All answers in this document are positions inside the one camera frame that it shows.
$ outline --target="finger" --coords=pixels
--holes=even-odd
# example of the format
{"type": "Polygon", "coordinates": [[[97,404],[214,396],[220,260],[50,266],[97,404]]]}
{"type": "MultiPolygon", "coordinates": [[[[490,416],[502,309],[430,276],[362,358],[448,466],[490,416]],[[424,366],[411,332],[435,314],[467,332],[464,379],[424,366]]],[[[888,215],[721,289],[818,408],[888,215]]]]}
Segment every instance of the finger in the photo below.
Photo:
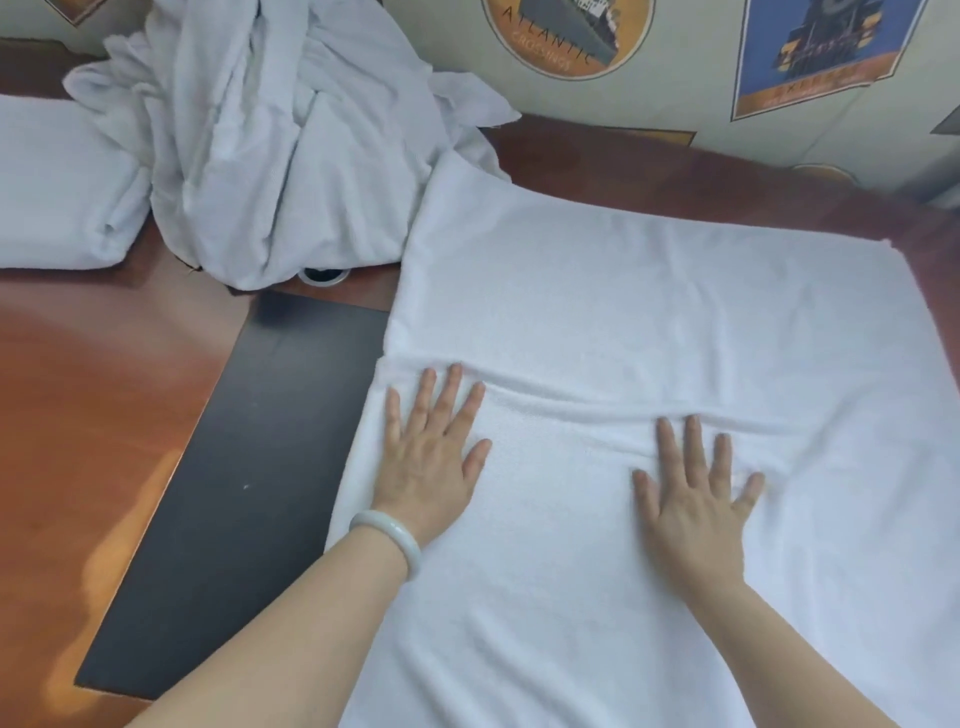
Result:
{"type": "Polygon", "coordinates": [[[387,388],[387,423],[384,440],[387,445],[396,445],[402,435],[400,424],[400,394],[393,387],[387,388]]]}
{"type": "Polygon", "coordinates": [[[657,420],[657,451],[660,454],[661,482],[664,494],[670,497],[686,487],[684,457],[680,454],[673,436],[673,426],[664,417],[657,420]]]}
{"type": "Polygon", "coordinates": [[[713,466],[710,468],[710,490],[718,498],[730,501],[730,479],[733,467],[733,444],[730,435],[722,433],[713,440],[713,466]]]}
{"type": "Polygon", "coordinates": [[[660,517],[660,488],[644,471],[634,471],[634,492],[640,518],[647,525],[653,525],[660,517]]]}
{"type": "Polygon", "coordinates": [[[457,416],[453,418],[450,427],[446,429],[447,436],[456,443],[458,448],[462,448],[473,428],[473,421],[476,420],[477,412],[480,411],[480,405],[483,404],[483,396],[487,392],[487,387],[482,381],[476,382],[470,387],[470,393],[467,395],[467,401],[460,408],[457,416]]]}
{"type": "Polygon", "coordinates": [[[709,488],[704,434],[700,429],[700,418],[696,415],[690,415],[684,423],[684,472],[691,488],[709,488]]]}
{"type": "Polygon", "coordinates": [[[764,477],[763,473],[754,473],[747,478],[747,484],[744,486],[743,492],[737,500],[733,502],[733,510],[740,516],[743,522],[747,522],[747,519],[750,518],[754,506],[760,498],[760,494],[763,493],[763,485],[765,482],[766,477],[764,477]]]}
{"type": "Polygon", "coordinates": [[[420,376],[420,389],[414,400],[413,411],[407,420],[407,429],[404,434],[416,435],[423,432],[426,420],[430,414],[430,401],[433,399],[433,388],[437,384],[437,373],[432,369],[424,369],[420,376]]]}
{"type": "Polygon", "coordinates": [[[437,435],[444,434],[447,426],[450,424],[450,418],[453,416],[453,405],[457,403],[457,392],[460,391],[460,381],[464,377],[464,368],[459,364],[453,364],[446,371],[446,384],[437,397],[437,403],[430,412],[426,427],[428,432],[437,435]]]}
{"type": "Polygon", "coordinates": [[[490,454],[492,448],[493,442],[481,440],[473,446],[464,460],[464,482],[467,483],[471,493],[473,488],[476,487],[477,480],[480,479],[480,473],[483,472],[483,467],[487,464],[487,455],[490,454]]]}

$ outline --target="train illustration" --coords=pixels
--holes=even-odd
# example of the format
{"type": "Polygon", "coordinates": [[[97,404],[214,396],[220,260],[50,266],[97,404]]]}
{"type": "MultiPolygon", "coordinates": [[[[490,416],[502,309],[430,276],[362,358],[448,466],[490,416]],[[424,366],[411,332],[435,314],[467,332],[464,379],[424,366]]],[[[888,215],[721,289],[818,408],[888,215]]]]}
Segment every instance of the train illustration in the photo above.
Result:
{"type": "Polygon", "coordinates": [[[620,49],[618,13],[611,0],[520,0],[519,10],[522,17],[605,66],[620,49]]]}
{"type": "Polygon", "coordinates": [[[883,0],[810,0],[803,25],[790,31],[774,67],[794,79],[854,61],[876,37],[882,6],[883,0]]]}

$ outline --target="forearm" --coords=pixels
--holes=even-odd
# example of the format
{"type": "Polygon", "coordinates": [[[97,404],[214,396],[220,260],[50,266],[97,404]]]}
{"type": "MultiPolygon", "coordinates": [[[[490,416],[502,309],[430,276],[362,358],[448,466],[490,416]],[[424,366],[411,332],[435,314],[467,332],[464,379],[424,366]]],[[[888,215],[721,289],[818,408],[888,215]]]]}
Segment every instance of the forearm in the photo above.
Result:
{"type": "Polygon", "coordinates": [[[136,728],[336,726],[406,574],[388,537],[354,529],[136,728]]]}
{"type": "Polygon", "coordinates": [[[745,584],[691,600],[757,728],[896,728],[745,584]]]}

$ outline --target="folded towel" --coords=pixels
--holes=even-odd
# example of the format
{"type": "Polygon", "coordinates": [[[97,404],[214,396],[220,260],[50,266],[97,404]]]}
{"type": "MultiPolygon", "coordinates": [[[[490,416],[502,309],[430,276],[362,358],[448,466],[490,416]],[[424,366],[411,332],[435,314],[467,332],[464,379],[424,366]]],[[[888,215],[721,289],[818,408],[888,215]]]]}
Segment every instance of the folded towel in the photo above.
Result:
{"type": "Polygon", "coordinates": [[[0,268],[104,268],[150,211],[150,177],[73,101],[0,96],[0,268]]]}
{"type": "Polygon", "coordinates": [[[388,385],[409,408],[421,368],[464,362],[494,445],[345,728],[753,725],[636,533],[630,471],[691,412],[732,433],[735,488],[767,473],[748,582],[901,725],[960,725],[960,398],[888,244],[578,205],[446,156],[384,351],[328,545],[370,503],[388,385]]]}
{"type": "Polygon", "coordinates": [[[399,260],[440,154],[499,173],[476,126],[519,116],[376,0],[156,0],[105,45],[64,86],[151,168],[170,249],[241,289],[399,260]]]}

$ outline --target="towel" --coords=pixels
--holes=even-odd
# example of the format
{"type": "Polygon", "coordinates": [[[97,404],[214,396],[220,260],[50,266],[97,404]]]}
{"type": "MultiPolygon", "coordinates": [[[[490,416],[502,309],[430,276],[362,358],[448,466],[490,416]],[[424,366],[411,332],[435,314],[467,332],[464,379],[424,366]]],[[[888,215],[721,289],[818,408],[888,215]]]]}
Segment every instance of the towel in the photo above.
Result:
{"type": "Polygon", "coordinates": [[[152,170],[167,246],[244,290],[399,260],[440,155],[502,176],[477,127],[519,117],[376,0],[156,0],[105,46],[64,86],[152,170]]]}
{"type": "Polygon", "coordinates": [[[150,211],[136,158],[72,101],[0,96],[0,268],[104,268],[150,211]]]}
{"type": "Polygon", "coordinates": [[[487,382],[468,447],[492,454],[345,728],[753,725],[637,538],[631,469],[688,413],[732,434],[735,492],[767,474],[747,581],[900,725],[960,725],[960,398],[889,244],[579,205],[444,156],[328,546],[369,507],[386,387],[409,408],[452,361],[487,382]]]}

